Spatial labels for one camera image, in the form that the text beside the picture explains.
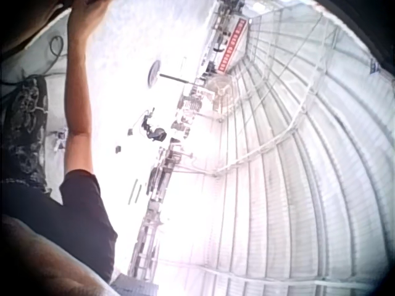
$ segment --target sleeve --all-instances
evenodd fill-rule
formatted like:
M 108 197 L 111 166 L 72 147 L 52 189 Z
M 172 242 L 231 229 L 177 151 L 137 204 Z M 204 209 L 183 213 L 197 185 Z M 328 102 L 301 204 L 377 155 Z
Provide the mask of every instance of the sleeve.
M 113 239 L 117 238 L 104 208 L 99 183 L 95 175 L 85 170 L 70 171 L 65 175 L 59 189 L 63 206 L 101 224 L 113 234 Z

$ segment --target red banner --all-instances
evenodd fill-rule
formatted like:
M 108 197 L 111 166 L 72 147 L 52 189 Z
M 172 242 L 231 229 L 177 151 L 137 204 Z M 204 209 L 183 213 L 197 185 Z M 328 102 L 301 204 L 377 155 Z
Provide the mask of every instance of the red banner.
M 236 26 L 235 30 L 233 31 L 233 34 L 229 40 L 228 47 L 227 47 L 225 53 L 223 54 L 221 63 L 218 67 L 219 71 L 225 72 L 227 70 L 230 58 L 232 57 L 233 52 L 236 49 L 237 43 L 240 39 L 241 33 L 244 30 L 244 27 L 246 26 L 246 23 L 247 23 L 247 21 L 245 19 L 239 18 L 237 26 Z

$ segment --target ceiling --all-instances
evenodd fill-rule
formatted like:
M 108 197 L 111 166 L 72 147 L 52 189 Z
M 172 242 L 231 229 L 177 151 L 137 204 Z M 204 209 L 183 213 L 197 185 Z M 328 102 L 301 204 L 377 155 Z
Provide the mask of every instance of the ceiling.
M 305 4 L 248 34 L 237 108 L 196 119 L 167 189 L 160 295 L 366 295 L 394 261 L 393 77 Z

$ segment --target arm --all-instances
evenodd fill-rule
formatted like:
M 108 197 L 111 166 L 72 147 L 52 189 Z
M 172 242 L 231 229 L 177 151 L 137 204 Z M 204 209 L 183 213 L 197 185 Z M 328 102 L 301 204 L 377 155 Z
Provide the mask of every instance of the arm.
M 68 23 L 68 60 L 65 87 L 65 116 L 69 135 L 66 142 L 65 174 L 72 170 L 93 173 L 92 114 L 86 78 L 85 51 L 89 35 L 102 20 L 109 0 L 74 0 Z

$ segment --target black shirt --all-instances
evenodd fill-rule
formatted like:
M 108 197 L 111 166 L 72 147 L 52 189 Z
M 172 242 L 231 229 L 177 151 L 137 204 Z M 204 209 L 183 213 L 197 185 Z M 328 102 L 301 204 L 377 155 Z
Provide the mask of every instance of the black shirt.
M 109 282 L 117 233 L 111 226 L 96 177 L 84 170 L 66 174 L 63 205 L 24 184 L 1 184 L 2 214 L 19 219 Z

